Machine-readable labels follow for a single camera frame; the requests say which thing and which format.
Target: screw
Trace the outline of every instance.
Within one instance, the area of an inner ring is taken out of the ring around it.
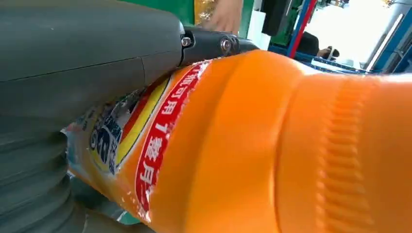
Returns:
[[[182,38],[182,46],[187,47],[192,44],[192,40],[189,37]]]
[[[222,39],[222,41],[220,42],[220,47],[223,51],[229,51],[230,47],[232,47],[230,40],[227,38]]]

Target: plastic bottle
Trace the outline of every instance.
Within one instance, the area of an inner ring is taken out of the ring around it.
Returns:
[[[158,233],[410,232],[411,77],[194,64],[71,125],[71,170]]]

